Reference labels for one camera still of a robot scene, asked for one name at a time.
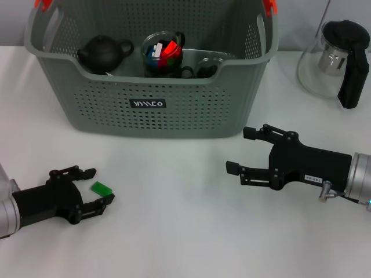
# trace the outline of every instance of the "plastic basket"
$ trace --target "plastic basket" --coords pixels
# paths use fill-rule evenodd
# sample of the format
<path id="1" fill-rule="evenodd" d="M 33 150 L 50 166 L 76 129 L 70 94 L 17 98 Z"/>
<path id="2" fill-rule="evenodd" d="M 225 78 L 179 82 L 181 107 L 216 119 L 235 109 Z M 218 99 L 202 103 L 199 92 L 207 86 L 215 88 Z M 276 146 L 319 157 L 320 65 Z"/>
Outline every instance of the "plastic basket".
<path id="1" fill-rule="evenodd" d="M 163 30 L 184 32 L 185 49 L 237 59 L 224 61 L 208 79 L 93 75 L 77 60 L 77 50 L 96 35 L 130 39 L 140 47 Z M 277 51 L 277 15 L 262 0 L 54 0 L 32 11 L 25 46 L 79 130 L 229 137 L 246 125 L 266 64 Z M 133 108 L 133 101 L 149 107 Z"/>

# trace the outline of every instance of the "robotic arm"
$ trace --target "robotic arm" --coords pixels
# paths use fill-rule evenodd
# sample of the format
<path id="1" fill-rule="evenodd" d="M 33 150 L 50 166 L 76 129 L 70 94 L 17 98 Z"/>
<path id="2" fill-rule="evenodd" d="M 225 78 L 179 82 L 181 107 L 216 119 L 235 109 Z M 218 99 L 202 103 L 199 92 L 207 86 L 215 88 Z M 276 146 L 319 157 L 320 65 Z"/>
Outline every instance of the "robotic arm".
<path id="1" fill-rule="evenodd" d="M 110 194 L 84 204 L 73 181 L 89 180 L 95 169 L 80 170 L 78 166 L 53 170 L 45 185 L 20 191 L 14 180 L 9 180 L 0 165 L 0 239 L 20 228 L 52 217 L 65 218 L 75 225 L 81 220 L 102 215 L 112 203 Z"/>
<path id="2" fill-rule="evenodd" d="M 365 204 L 371 211 L 371 157 L 311 148 L 299 141 L 293 131 L 264 125 L 260 130 L 246 127 L 243 137 L 273 144 L 269 169 L 254 169 L 227 162 L 227 173 L 239 175 L 241 185 L 264 186 L 281 190 L 292 181 L 322 187 L 319 199 L 344 197 Z"/>

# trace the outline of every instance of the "white tabletop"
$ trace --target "white tabletop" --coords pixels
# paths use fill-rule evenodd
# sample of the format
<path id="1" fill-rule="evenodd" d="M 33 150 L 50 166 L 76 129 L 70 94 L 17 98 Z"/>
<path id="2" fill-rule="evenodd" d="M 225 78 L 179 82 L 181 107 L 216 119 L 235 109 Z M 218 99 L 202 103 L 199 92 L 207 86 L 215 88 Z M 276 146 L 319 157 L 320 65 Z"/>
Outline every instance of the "white tabletop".
<path id="1" fill-rule="evenodd" d="M 351 111 L 305 93 L 298 52 L 265 71 L 248 126 L 294 130 L 304 144 L 371 153 L 370 78 Z M 37 60 L 0 47 L 0 162 L 21 189 L 52 169 L 95 167 L 77 182 L 84 200 L 100 181 L 116 199 L 103 216 L 52 218 L 0 241 L 0 277 L 368 277 L 371 214 L 319 188 L 240 186 L 226 160 L 268 167 L 271 145 L 244 140 L 154 140 L 83 133 L 67 121 Z"/>

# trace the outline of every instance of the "orange basket handle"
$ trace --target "orange basket handle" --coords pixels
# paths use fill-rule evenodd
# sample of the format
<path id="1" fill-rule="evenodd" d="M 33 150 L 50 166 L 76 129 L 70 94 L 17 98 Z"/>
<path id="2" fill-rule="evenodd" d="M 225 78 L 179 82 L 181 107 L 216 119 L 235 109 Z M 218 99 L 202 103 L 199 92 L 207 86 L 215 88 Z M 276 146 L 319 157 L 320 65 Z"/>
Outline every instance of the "orange basket handle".
<path id="1" fill-rule="evenodd" d="M 277 14 L 277 3 L 276 0 L 263 0 L 265 12 L 267 17 L 271 17 L 271 8 L 273 8 L 273 13 Z"/>
<path id="2" fill-rule="evenodd" d="M 35 0 L 35 9 L 39 6 L 40 2 L 42 2 L 42 11 L 45 12 L 49 6 L 52 4 L 53 0 Z"/>

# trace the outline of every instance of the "black pitcher handle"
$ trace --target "black pitcher handle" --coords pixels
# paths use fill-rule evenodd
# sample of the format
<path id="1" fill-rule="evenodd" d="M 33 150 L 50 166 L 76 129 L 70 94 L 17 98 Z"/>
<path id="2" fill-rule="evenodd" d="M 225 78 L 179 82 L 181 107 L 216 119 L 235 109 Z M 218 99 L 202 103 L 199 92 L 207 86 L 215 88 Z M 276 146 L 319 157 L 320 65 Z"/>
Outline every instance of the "black pitcher handle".
<path id="1" fill-rule="evenodd" d="M 123 39 L 121 41 L 118 41 L 118 44 L 122 47 L 123 45 L 129 45 L 130 49 L 128 51 L 123 51 L 123 56 L 127 57 L 130 56 L 134 52 L 134 44 L 131 40 L 129 39 Z"/>
<path id="2" fill-rule="evenodd" d="M 193 71 L 193 68 L 188 67 L 188 66 L 183 67 L 183 68 L 180 70 L 181 74 L 182 74 L 184 71 L 189 71 L 189 72 L 191 73 L 190 77 L 187 77 L 187 79 L 192 79 L 192 78 L 195 77 L 195 73 L 194 73 L 194 71 Z"/>
<path id="3" fill-rule="evenodd" d="M 186 44 L 186 36 L 184 35 L 183 32 L 176 32 L 175 34 L 177 36 L 180 36 L 180 46 L 181 46 L 181 48 L 183 48 L 184 45 Z"/>
<path id="4" fill-rule="evenodd" d="M 352 52 L 347 57 L 344 81 L 337 95 L 344 108 L 357 107 L 369 68 L 365 48 L 361 45 L 352 46 Z"/>

